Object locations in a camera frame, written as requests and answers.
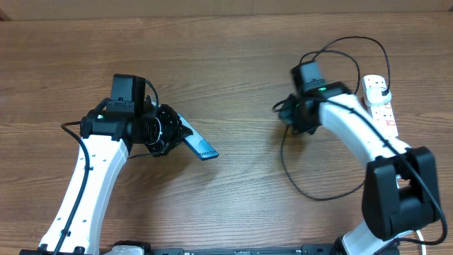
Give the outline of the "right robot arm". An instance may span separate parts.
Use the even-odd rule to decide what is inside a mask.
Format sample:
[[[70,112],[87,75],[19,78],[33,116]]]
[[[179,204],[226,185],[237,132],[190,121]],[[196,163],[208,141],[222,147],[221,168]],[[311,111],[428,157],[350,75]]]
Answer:
[[[365,168],[363,221],[333,244],[302,247],[306,254],[398,254],[397,245],[412,242],[408,234],[441,222],[447,237],[437,184],[435,157],[427,147],[412,148],[385,137],[359,99],[342,82],[327,83],[315,61],[291,70],[296,92],[273,110],[294,134],[313,134],[323,126],[343,141]]]

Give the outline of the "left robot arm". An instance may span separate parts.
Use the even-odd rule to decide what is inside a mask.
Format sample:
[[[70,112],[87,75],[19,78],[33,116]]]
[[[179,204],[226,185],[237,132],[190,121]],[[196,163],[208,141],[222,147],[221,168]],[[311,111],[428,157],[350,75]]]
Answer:
[[[140,76],[115,74],[111,95],[77,124],[79,158],[59,211],[34,254],[98,254],[103,219],[133,145],[153,157],[168,154],[193,131]]]

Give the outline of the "blue Galaxy smartphone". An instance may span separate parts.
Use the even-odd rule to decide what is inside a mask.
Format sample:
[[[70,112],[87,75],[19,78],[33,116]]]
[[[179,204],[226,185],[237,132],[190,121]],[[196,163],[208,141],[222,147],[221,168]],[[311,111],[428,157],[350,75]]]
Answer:
[[[219,156],[219,153],[214,147],[203,137],[200,133],[179,113],[178,114],[182,125],[189,128],[193,133],[188,135],[184,142],[198,157],[198,159],[205,161],[214,159]]]

